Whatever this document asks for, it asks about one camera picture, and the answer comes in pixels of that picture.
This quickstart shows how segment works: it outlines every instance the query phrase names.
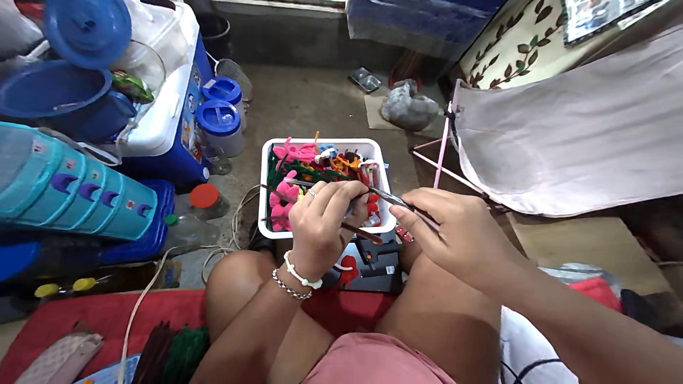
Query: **wrist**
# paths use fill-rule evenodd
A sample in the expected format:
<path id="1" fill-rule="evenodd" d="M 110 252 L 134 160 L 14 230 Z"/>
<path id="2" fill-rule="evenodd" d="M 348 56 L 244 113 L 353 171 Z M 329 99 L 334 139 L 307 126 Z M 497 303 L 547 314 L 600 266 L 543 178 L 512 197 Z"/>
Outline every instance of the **wrist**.
<path id="1" fill-rule="evenodd" d="M 309 282 L 316 282 L 332 268 L 332 265 L 322 265 L 316 259 L 316 255 L 311 255 L 294 248 L 289 255 L 290 263 L 294 265 L 299 276 Z"/>

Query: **teal storage drawer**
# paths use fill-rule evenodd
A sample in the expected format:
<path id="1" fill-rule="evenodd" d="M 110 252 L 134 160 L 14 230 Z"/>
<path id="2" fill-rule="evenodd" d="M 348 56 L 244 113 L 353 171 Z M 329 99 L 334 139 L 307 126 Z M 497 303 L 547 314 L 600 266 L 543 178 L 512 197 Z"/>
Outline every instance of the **teal storage drawer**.
<path id="1" fill-rule="evenodd" d="M 137 240 L 156 193 L 65 143 L 0 122 L 0 223 Z"/>

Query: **red jar lid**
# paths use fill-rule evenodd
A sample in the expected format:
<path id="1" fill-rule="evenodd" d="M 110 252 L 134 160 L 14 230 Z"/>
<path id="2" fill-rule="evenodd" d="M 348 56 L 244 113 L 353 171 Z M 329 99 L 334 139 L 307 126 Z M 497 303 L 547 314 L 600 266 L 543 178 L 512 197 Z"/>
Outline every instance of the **red jar lid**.
<path id="1" fill-rule="evenodd" d="M 216 204 L 221 194 L 213 184 L 201 184 L 190 192 L 190 203 L 196 208 L 209 208 Z"/>

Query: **purple drawer handle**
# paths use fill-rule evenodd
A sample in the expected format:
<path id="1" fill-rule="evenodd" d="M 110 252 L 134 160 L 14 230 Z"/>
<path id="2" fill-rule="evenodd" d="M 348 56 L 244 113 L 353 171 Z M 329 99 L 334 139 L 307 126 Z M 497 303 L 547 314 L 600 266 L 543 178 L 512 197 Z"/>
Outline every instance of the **purple drawer handle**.
<path id="1" fill-rule="evenodd" d="M 100 187 L 97 184 L 86 182 L 79 188 L 79 195 L 81 195 L 82 198 L 86 199 L 89 202 L 94 202 L 95 200 L 92 199 L 92 194 L 100 188 L 102 187 Z"/>
<path id="2" fill-rule="evenodd" d="M 152 207 L 151 207 L 151 206 L 148 206 L 147 204 L 140 204 L 140 206 L 137 207 L 137 214 L 140 215 L 140 216 L 142 216 L 142 217 L 145 217 L 145 212 L 146 212 L 148 209 L 152 209 Z"/>
<path id="3" fill-rule="evenodd" d="M 111 201 L 114 200 L 114 197 L 118 196 L 119 194 L 114 192 L 114 191 L 104 191 L 102 192 L 102 204 L 105 206 L 108 206 L 109 208 L 114 208 L 114 205 L 112 205 Z"/>
<path id="4" fill-rule="evenodd" d="M 54 189 L 57 189 L 59 192 L 64 192 L 67 195 L 70 195 L 71 192 L 67 191 L 66 189 L 69 187 L 69 184 L 78 179 L 78 176 L 70 174 L 55 174 L 54 176 L 52 176 L 51 180 L 52 187 Z"/>

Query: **pink pipe cleaner flower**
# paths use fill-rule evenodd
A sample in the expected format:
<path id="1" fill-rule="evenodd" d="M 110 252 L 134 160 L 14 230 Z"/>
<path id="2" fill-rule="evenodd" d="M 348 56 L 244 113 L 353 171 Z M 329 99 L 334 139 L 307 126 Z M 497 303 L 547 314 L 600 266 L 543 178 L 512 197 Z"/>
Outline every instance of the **pink pipe cleaner flower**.
<path id="1" fill-rule="evenodd" d="M 296 176 L 296 171 L 290 171 L 287 174 L 288 178 L 294 178 Z M 290 186 L 288 183 L 281 181 L 277 185 L 276 190 L 287 197 L 291 197 L 294 201 L 298 198 L 299 187 L 297 185 Z M 294 206 L 293 203 L 286 202 L 280 197 L 275 195 L 273 192 L 270 193 L 268 197 L 268 203 L 270 204 L 270 215 L 271 216 L 287 216 L 290 215 L 290 210 Z M 291 231 L 290 221 L 288 219 L 275 219 L 273 220 L 273 230 L 274 231 Z"/>
<path id="2" fill-rule="evenodd" d="M 294 144 L 290 144 L 291 136 L 287 138 L 282 147 L 273 146 L 273 152 L 280 159 L 284 159 L 285 155 L 288 154 L 285 163 L 291 163 L 294 160 L 305 161 L 311 163 L 316 159 L 316 145 L 314 143 L 306 143 L 301 146 L 301 149 L 297 150 Z M 276 167 L 280 167 L 280 161 L 277 162 Z"/>

